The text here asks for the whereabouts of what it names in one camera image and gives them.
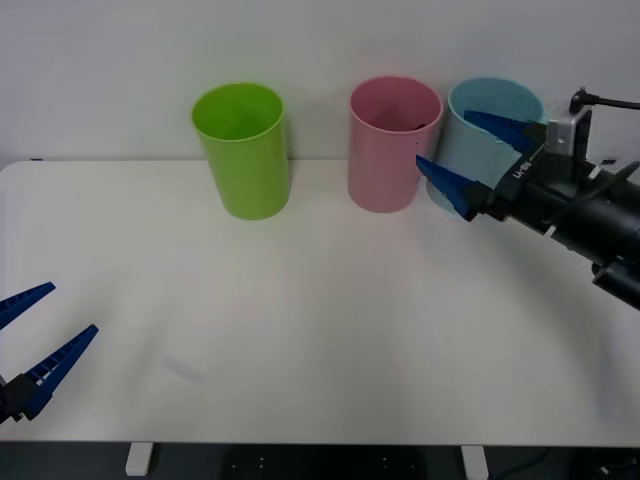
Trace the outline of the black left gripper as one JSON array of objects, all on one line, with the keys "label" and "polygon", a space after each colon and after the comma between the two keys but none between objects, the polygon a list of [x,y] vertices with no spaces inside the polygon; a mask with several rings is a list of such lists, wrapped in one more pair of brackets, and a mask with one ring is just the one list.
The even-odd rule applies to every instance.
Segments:
[{"label": "black left gripper", "polygon": [[[52,282],[46,282],[2,299],[0,329],[4,329],[54,290],[55,285]],[[17,375],[9,382],[1,378],[0,422],[4,423],[9,418],[19,421],[22,415],[28,420],[38,416],[98,332],[96,325],[89,325],[26,373]]]}]

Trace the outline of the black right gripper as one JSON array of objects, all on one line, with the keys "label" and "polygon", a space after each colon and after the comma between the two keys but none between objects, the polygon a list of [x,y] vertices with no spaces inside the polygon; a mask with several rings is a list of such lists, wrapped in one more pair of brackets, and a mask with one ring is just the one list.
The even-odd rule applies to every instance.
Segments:
[{"label": "black right gripper", "polygon": [[466,110],[464,120],[523,154],[494,191],[417,155],[416,165],[467,222],[477,215],[512,218],[546,234],[555,216],[585,189],[593,164],[584,157],[549,153],[541,147],[547,127],[486,112]]}]

